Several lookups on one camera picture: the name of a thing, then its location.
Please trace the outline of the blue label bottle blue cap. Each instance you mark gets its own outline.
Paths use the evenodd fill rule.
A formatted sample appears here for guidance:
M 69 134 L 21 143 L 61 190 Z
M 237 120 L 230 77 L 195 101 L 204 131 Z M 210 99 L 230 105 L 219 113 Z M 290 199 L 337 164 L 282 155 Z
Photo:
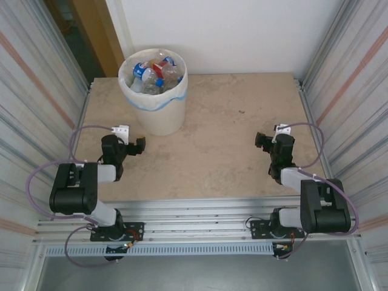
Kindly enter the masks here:
M 148 67 L 146 63 L 137 63 L 133 68 L 133 75 L 140 79 L 144 85 L 155 85 L 157 87 L 164 85 L 164 80 L 157 75 L 154 69 Z

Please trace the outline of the red orange label bottle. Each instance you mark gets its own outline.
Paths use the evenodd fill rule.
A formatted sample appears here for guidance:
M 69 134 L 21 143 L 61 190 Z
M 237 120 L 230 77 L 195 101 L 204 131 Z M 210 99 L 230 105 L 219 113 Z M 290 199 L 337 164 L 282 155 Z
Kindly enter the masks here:
M 160 62 L 153 62 L 152 63 L 152 69 L 154 69 L 154 71 L 156 72 L 157 76 L 159 78 L 162 78 L 164 79 L 165 76 L 164 76 L 164 66 L 167 64 L 167 61 L 160 61 Z

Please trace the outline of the small blue label bottle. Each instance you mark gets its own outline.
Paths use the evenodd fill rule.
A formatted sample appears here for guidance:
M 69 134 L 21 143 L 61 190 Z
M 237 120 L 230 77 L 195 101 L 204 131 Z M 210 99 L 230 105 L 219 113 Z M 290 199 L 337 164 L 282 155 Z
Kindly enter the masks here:
M 175 64 L 175 61 L 169 56 L 166 56 L 163 59 L 163 61 L 165 62 L 165 64 L 162 67 L 163 77 L 165 77 L 165 78 L 171 77 L 172 78 L 173 76 L 177 76 L 178 75 L 178 67 Z

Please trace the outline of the cream plastic bin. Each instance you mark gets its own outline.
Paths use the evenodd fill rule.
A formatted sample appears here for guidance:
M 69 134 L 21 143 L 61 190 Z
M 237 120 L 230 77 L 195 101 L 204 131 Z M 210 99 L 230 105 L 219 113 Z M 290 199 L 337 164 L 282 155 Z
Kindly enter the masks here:
M 155 112 L 148 112 L 134 107 L 133 109 L 138 121 L 149 133 L 156 136 L 166 136 L 176 132 L 183 125 L 186 113 L 186 98 L 182 101 L 174 100 L 163 109 Z

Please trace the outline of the translucent white bin liner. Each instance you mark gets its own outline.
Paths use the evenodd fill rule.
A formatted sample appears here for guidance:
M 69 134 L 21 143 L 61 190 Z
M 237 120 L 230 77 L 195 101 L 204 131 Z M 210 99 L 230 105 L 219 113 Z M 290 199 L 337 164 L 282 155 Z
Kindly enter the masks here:
M 144 85 L 141 93 L 135 93 L 130 89 L 133 80 L 134 66 L 139 63 L 146 63 L 152 69 L 153 62 L 160 62 L 169 56 L 178 67 L 178 75 L 164 78 L 164 85 L 157 87 L 155 85 Z M 175 52 L 163 48 L 151 48 L 141 50 L 128 57 L 118 70 L 119 86 L 127 98 L 128 102 L 136 109 L 155 112 L 163 109 L 174 100 L 182 101 L 187 96 L 188 71 L 182 57 Z

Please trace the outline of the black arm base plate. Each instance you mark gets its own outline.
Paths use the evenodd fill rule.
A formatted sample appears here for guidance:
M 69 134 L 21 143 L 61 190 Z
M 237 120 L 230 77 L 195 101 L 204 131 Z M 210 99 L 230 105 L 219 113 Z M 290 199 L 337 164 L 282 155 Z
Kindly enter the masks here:
M 143 222 L 125 222 L 122 226 L 97 227 L 90 234 L 92 242 L 142 241 L 144 236 Z
M 250 232 L 252 239 L 291 239 L 304 238 L 305 233 L 302 230 L 293 227 L 283 227 L 270 220 L 252 220 L 250 223 Z

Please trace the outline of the aluminium rail frame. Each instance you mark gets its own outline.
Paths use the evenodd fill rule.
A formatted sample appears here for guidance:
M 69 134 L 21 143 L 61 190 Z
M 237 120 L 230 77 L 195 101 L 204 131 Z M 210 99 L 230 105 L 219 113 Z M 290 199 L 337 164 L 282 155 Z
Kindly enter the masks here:
M 251 239 L 245 221 L 297 207 L 297 196 L 111 201 L 128 222 L 144 222 L 144 243 L 239 242 Z

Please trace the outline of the aluminium frame post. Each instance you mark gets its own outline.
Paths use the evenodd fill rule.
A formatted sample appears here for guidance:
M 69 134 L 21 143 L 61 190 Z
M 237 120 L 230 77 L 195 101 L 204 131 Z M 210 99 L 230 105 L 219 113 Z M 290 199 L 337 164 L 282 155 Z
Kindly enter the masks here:
M 34 1 L 41 14 L 43 30 L 60 60 L 73 76 L 90 87 L 94 78 L 99 76 L 99 68 L 70 4 L 67 0 Z
M 343 29 L 343 26 L 346 24 L 348 18 L 352 14 L 354 6 L 356 6 L 358 2 L 359 0 L 343 0 L 328 31 L 324 35 L 323 40 L 319 45 L 315 56 L 311 60 L 307 71 L 305 72 L 303 78 L 301 78 L 299 81 L 303 90 L 307 90 L 309 84 L 315 78 L 331 47 L 339 37 L 340 31 Z

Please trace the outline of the wooden door frame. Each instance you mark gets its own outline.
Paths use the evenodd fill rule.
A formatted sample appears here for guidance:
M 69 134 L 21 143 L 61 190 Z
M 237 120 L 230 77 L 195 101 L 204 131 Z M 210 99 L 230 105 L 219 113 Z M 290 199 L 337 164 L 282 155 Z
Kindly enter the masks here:
M 124 55 L 106 0 L 67 0 L 67 3 L 104 76 L 116 77 Z

